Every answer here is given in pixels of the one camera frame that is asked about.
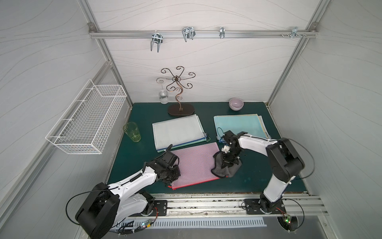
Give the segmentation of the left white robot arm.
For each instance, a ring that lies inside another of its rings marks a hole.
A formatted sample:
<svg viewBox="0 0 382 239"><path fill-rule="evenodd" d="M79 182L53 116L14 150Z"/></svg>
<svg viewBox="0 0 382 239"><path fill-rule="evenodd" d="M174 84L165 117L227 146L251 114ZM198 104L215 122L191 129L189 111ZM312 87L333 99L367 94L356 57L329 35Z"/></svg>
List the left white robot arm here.
<svg viewBox="0 0 382 239"><path fill-rule="evenodd" d="M128 233L121 224L123 220L135 214L150 215L155 209L154 197L144 188L156 182L169 185L180 176L179 158L163 154L121 181L109 185L101 182L86 192L74 224L81 226L91 239L101 239L112 227Z"/></svg>

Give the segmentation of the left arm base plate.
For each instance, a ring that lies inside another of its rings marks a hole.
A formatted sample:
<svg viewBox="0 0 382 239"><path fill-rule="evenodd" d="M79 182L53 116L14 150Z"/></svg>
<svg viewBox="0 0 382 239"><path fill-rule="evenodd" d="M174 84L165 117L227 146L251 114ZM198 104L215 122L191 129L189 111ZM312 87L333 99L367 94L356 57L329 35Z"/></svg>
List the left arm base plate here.
<svg viewBox="0 0 382 239"><path fill-rule="evenodd" d="M158 216L166 216L167 215L167 200L154 200L148 202L144 210L140 213L132 214L130 217L154 217L158 214Z"/></svg>

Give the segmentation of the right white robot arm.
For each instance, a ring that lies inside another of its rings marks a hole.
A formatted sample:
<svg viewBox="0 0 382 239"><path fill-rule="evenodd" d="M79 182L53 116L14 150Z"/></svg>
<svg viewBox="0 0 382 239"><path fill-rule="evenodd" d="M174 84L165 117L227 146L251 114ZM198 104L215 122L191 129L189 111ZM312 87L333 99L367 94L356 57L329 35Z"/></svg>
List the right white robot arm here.
<svg viewBox="0 0 382 239"><path fill-rule="evenodd" d="M265 139L240 132L227 131L222 136L226 145L214 155L217 177L231 177L242 165L240 153L247 149L266 156L269 160L272 177L261 194L260 202L269 207L282 198L287 186L305 168L303 160L288 138Z"/></svg>

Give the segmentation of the clear blue-zip document bag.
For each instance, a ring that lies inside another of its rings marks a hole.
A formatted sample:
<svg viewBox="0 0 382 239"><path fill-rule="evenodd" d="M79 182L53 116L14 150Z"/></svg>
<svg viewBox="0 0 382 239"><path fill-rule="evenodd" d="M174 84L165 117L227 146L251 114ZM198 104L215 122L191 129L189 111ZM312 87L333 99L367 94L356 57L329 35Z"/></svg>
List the clear blue-zip document bag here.
<svg viewBox="0 0 382 239"><path fill-rule="evenodd" d="M157 152L172 145L178 148L207 140L198 115L191 115L152 124L154 143Z"/></svg>

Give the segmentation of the green mesh document bag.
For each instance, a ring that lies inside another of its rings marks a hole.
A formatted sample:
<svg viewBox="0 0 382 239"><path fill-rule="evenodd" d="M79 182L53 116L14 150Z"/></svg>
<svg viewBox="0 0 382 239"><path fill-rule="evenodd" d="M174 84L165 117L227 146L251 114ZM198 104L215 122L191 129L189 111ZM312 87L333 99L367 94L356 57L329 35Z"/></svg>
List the green mesh document bag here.
<svg viewBox="0 0 382 239"><path fill-rule="evenodd" d="M177 137L154 137L155 149L157 152L164 152L169 145L172 145L174 148L182 148L190 145L194 145L201 142L208 142L210 138L205 135L202 137L197 137L195 139L179 139Z"/></svg>

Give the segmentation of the yellow mesh document bag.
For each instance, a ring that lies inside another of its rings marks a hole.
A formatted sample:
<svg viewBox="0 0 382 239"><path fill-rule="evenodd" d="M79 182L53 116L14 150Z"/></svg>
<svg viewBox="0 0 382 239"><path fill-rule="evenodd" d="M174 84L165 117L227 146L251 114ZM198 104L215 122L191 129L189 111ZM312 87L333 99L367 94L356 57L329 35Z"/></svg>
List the yellow mesh document bag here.
<svg viewBox="0 0 382 239"><path fill-rule="evenodd" d="M269 133L268 133L268 131L267 131L267 129L266 129L266 126L265 126L264 121L263 121L263 117L262 117L261 115L258 115L258 118L259 118L259 121L260 121L262 130L263 130L263 132L264 132L266 138L267 138L267 139L270 139L271 137L270 137L270 135L269 135Z"/></svg>

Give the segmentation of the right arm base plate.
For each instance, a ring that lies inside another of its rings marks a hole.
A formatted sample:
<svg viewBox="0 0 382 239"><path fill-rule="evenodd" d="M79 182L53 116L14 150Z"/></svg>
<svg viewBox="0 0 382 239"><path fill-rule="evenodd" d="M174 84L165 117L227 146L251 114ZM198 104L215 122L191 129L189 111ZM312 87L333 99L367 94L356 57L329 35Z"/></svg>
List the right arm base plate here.
<svg viewBox="0 0 382 239"><path fill-rule="evenodd" d="M266 198L245 199L244 209L247 215L270 215L286 213L283 207L282 199L275 202L269 202Z"/></svg>

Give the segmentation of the pink mesh document bag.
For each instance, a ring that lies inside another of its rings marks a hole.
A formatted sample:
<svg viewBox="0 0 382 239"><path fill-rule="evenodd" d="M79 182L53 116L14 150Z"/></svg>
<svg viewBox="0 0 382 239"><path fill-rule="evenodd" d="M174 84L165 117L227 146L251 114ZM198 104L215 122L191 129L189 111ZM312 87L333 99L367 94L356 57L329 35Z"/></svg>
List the pink mesh document bag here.
<svg viewBox="0 0 382 239"><path fill-rule="evenodd" d="M211 172L215 166L213 156L217 152L219 152L219 148L215 142L174 150L173 154L180 160L181 176L171 184L170 188L176 190L217 180L218 177Z"/></svg>

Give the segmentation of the grey microfibre cloth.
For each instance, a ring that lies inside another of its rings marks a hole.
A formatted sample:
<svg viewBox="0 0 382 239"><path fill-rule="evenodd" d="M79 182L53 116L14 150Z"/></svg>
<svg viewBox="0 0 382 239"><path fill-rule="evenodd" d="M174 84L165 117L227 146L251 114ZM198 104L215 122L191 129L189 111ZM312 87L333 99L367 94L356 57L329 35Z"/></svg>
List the grey microfibre cloth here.
<svg viewBox="0 0 382 239"><path fill-rule="evenodd" d="M223 160L222 152L217 152L213 155L214 158L214 168L211 173L218 178L231 178L242 166L242 161L240 159L236 162L225 162Z"/></svg>

